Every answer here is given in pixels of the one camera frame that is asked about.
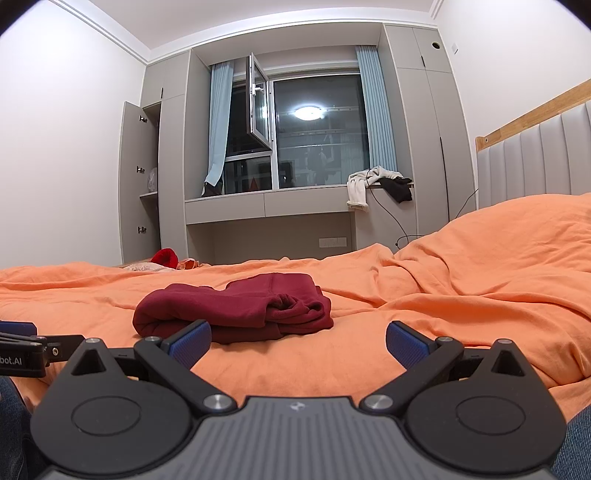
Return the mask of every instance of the denim jeans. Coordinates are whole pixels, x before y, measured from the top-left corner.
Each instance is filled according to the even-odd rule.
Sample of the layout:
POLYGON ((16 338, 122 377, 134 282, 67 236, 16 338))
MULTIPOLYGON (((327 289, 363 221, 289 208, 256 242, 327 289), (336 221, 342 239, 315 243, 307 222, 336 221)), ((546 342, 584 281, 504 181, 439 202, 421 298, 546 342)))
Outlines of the denim jeans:
POLYGON ((569 422, 552 471, 558 480, 591 479, 591 407, 569 422))
POLYGON ((27 410, 8 377, 0 377, 0 479, 34 480, 46 467, 31 440, 27 410))
MULTIPOLYGON (((31 441, 31 414, 10 378, 0 377, 0 394, 0 480, 34 480, 46 465, 31 441)), ((591 479, 591 407, 569 423, 552 471, 559 480, 591 479)))

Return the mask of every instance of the red object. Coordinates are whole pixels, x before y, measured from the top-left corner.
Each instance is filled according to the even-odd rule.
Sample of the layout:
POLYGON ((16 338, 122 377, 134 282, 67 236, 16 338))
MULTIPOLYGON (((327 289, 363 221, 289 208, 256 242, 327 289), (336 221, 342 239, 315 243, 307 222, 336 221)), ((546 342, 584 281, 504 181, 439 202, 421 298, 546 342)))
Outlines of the red object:
POLYGON ((166 338, 195 320, 209 322, 218 343, 277 340, 333 326, 330 300, 303 273, 261 274, 225 290, 172 284, 139 303, 133 324, 143 337, 166 338))
POLYGON ((178 257, 172 248, 163 248, 156 252, 151 262, 162 265, 163 267, 177 268, 178 257))

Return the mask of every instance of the orange duvet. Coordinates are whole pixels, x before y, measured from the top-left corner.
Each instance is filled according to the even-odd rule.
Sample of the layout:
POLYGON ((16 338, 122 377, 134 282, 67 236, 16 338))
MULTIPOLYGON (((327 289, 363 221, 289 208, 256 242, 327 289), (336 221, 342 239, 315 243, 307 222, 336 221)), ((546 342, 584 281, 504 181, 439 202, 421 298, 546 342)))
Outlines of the orange duvet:
MULTIPOLYGON (((224 286, 267 272, 310 274, 335 326, 307 336, 212 345, 193 368, 238 401, 245 395, 352 395, 403 368, 385 347, 393 319, 466 345, 516 341, 567 419, 591 403, 591 194, 531 196, 466 215, 393 255, 374 245, 325 260, 250 261, 170 273, 85 263, 0 271, 0 319, 40 334, 138 339, 134 307, 171 283, 224 286)), ((39 380, 17 380, 38 400, 39 380)))

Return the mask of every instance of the white cloth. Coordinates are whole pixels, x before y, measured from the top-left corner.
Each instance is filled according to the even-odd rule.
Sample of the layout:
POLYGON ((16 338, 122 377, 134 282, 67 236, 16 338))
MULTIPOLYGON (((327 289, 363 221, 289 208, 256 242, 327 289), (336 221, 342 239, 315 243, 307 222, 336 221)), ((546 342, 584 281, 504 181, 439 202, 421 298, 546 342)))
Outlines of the white cloth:
POLYGON ((349 175, 347 181, 347 192, 349 192, 349 201, 347 205, 350 208, 367 210, 368 204, 365 201, 365 189, 376 183, 379 179, 395 179, 402 177, 397 171, 386 170, 382 167, 374 167, 369 170, 358 171, 349 175))

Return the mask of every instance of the window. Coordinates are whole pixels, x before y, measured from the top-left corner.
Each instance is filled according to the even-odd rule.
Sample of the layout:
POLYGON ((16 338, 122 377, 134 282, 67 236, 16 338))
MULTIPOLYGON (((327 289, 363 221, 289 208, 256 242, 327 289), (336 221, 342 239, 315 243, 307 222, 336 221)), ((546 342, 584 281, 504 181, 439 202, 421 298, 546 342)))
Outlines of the window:
POLYGON ((361 77, 275 82, 279 187, 347 183, 369 167, 361 77))
POLYGON ((232 89, 224 192, 347 183, 369 168, 359 74, 269 81, 254 56, 232 89))

